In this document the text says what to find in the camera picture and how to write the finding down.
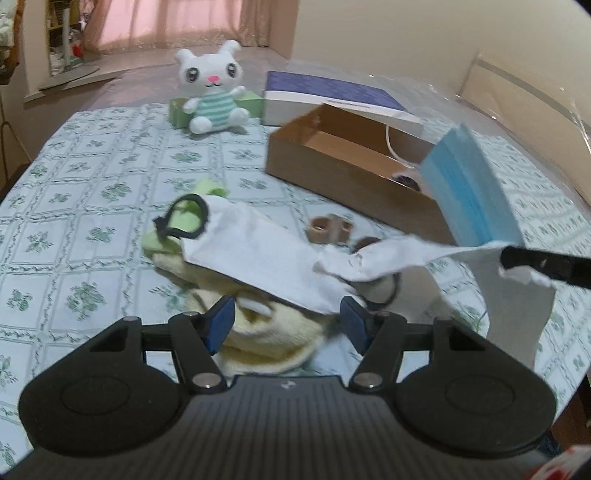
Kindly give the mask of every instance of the purple and white box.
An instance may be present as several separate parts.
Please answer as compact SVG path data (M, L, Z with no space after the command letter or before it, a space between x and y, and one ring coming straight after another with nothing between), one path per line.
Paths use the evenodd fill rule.
M388 92L360 83L271 71L267 76L264 99L264 125L280 127L323 103L329 103L416 137L423 133L421 119L408 113Z

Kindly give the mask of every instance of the stuffed toy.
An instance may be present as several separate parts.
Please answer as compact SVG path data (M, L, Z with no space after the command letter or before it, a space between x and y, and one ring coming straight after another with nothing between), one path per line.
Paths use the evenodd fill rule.
M239 108L234 101L245 92L240 85L242 68L233 56L239 49L236 40L228 40L217 53L197 57L183 48L174 56L180 65L179 89L189 98L183 105L183 112L193 115L189 130L194 134L238 127L248 122L248 110Z

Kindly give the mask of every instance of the blue face mask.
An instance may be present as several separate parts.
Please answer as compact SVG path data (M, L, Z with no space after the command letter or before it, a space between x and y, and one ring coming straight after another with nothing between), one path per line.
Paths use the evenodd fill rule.
M496 175L464 125L433 147L420 170L458 245L524 244Z

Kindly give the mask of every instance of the white cable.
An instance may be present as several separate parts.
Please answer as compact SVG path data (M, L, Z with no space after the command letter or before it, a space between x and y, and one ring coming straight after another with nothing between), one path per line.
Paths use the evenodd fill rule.
M413 162L409 162L408 160L404 160L400 155L398 155L394 151L394 149L392 148L392 145L390 145L390 126L389 125L386 125L386 145L388 146L388 150L390 150L390 154L392 155L392 158L394 160L400 162L406 168L417 168L416 164L414 164Z

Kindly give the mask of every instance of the striped shirt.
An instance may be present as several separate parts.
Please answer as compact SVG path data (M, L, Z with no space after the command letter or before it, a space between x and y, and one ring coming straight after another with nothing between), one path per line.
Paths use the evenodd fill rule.
M228 123L230 112L237 107L228 92L211 93L201 97L195 116L204 116L212 123L212 128L220 128Z

